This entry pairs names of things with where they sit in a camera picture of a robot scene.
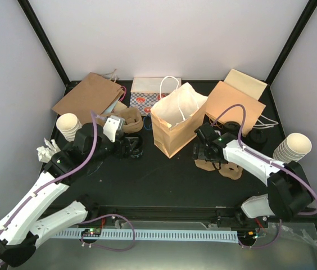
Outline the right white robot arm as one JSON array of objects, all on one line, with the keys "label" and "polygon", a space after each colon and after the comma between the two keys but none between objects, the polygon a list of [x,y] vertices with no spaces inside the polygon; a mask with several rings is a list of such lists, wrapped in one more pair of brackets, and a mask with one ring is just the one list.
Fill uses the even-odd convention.
[{"label": "right white robot arm", "polygon": [[209,123],[195,130],[200,140],[194,146],[193,158],[211,163],[214,169],[222,170],[225,164],[233,163],[260,180],[267,193],[252,196],[234,212],[234,220],[246,227],[255,218],[275,216],[290,221],[314,201],[314,193],[301,165],[296,161],[283,163],[245,145],[231,134],[219,134]]}]

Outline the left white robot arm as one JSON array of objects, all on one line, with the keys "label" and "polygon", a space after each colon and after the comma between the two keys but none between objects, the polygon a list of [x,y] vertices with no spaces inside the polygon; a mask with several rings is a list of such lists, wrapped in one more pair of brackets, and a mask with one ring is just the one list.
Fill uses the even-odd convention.
[{"label": "left white robot arm", "polygon": [[45,210],[77,180],[97,170],[110,155],[128,158],[142,145],[137,134],[120,132],[110,140],[97,124],[84,124],[75,139],[55,153],[20,202],[0,220],[0,267],[18,267],[53,235],[76,224],[94,224],[99,205],[87,194],[43,218]]}]

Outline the orange kraft paper bag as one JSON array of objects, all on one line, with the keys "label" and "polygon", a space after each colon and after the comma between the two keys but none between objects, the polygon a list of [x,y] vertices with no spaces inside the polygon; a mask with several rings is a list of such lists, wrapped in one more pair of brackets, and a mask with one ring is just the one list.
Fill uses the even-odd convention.
[{"label": "orange kraft paper bag", "polygon": [[195,91],[188,82],[177,86],[151,108],[155,146],[168,158],[177,154],[196,137],[195,130],[203,124],[208,97]]}]

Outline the single pulp cup carrier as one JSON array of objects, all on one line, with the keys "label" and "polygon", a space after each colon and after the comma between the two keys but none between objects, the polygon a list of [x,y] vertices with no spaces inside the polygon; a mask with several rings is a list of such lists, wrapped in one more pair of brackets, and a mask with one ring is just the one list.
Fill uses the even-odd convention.
[{"label": "single pulp cup carrier", "polygon": [[204,160],[195,160],[196,167],[208,172],[219,172],[223,177],[230,178],[232,180],[238,180],[242,176],[243,168],[235,163],[212,163]]}]

